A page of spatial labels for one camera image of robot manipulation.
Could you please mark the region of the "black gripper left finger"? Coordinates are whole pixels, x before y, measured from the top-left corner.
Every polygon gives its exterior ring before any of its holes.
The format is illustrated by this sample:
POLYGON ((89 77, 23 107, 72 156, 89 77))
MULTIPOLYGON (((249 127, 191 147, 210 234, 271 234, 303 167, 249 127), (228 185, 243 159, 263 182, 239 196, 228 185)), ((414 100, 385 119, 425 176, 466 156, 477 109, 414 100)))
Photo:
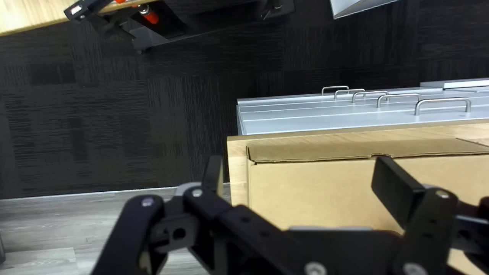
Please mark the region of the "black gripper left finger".
POLYGON ((275 228, 222 194, 223 159, 211 156, 202 181, 180 185, 171 199, 132 197, 90 275, 158 275, 177 249, 190 251, 211 275, 284 275, 271 245, 275 228))

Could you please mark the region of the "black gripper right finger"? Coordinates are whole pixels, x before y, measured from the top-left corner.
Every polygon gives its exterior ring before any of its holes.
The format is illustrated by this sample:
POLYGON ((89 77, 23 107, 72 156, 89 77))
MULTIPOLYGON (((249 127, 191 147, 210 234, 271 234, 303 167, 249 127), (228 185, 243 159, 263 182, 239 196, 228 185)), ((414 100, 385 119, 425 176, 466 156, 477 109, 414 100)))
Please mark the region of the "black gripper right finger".
POLYGON ((440 187, 422 185, 390 156, 375 161, 372 190, 404 229, 393 275, 462 275, 449 252, 462 251, 489 275, 489 197, 477 205, 440 187))

